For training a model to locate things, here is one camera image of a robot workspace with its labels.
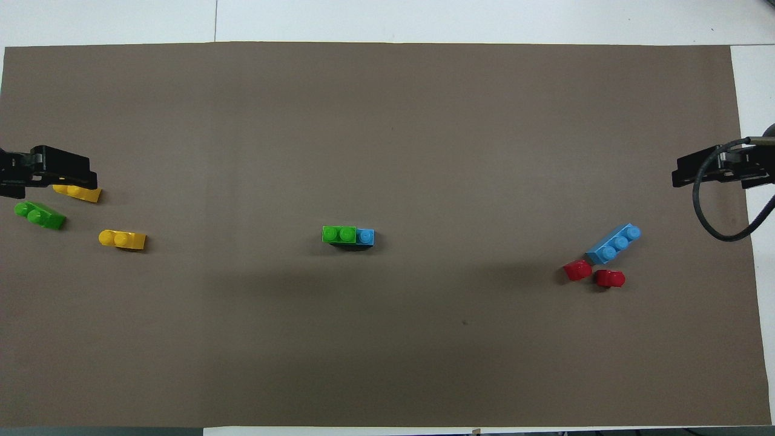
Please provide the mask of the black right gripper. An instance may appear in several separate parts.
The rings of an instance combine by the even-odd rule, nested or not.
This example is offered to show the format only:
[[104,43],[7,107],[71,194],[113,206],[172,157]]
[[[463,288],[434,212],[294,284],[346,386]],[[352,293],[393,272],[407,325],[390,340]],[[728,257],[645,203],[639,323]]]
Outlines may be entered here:
[[676,168],[671,173],[673,188],[695,183],[720,181],[741,182],[742,188],[754,188],[774,183],[774,147],[772,145],[753,145],[734,148],[721,154],[709,164],[701,177],[698,177],[701,165],[719,146],[690,153],[676,159]]

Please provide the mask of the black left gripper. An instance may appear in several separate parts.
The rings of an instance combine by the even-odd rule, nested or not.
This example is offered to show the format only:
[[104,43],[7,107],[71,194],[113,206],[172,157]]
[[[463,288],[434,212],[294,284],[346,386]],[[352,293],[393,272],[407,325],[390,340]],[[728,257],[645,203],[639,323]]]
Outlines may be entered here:
[[46,145],[33,147],[31,153],[1,150],[1,196],[24,199],[29,182],[35,187],[99,187],[88,157]]

